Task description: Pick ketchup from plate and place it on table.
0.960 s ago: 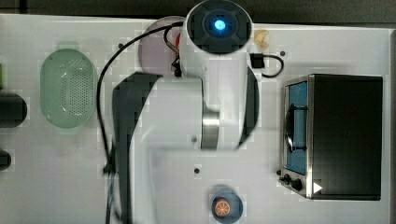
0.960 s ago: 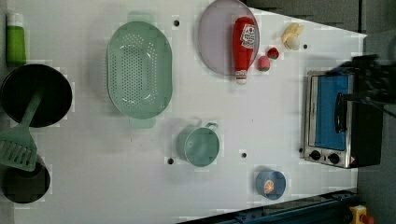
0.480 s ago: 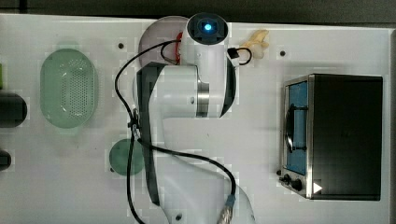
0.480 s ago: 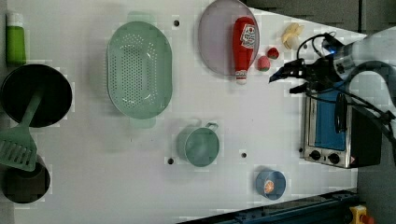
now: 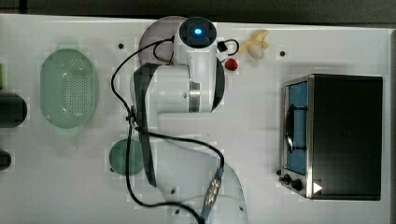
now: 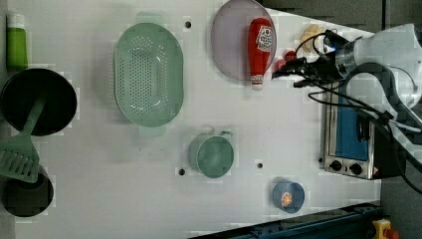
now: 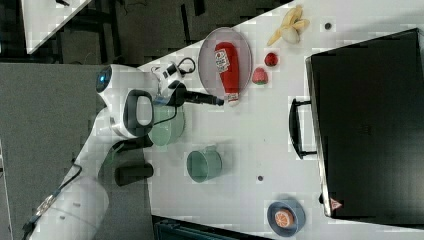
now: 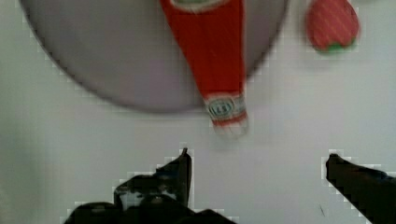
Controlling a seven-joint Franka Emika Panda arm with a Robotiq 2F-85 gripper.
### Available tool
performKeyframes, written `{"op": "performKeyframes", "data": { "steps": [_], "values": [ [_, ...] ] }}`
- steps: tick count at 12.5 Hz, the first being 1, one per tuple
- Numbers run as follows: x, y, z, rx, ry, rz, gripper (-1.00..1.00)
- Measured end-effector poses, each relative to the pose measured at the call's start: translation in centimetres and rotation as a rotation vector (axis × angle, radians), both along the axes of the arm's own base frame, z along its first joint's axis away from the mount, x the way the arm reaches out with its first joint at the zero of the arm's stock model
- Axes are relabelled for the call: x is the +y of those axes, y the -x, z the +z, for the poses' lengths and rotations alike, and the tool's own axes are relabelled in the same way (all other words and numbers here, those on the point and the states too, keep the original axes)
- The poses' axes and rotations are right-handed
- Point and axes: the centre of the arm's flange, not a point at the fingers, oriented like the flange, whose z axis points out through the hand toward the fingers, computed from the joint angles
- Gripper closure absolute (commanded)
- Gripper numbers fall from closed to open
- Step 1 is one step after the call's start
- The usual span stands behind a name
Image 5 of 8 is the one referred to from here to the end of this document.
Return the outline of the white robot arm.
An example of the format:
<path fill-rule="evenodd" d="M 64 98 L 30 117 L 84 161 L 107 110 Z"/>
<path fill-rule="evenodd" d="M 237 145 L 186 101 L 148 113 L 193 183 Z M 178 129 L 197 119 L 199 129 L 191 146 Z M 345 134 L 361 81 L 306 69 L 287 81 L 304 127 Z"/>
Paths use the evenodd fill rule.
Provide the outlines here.
<path fill-rule="evenodd" d="M 144 63 L 134 72 L 135 122 L 149 184 L 171 208 L 170 224 L 248 224 L 239 178 L 221 151 L 195 139 L 211 155 L 179 146 L 161 132 L 160 115 L 210 113 L 220 104 L 225 76 L 217 30 L 202 17 L 184 20 L 173 38 L 173 63 Z"/>

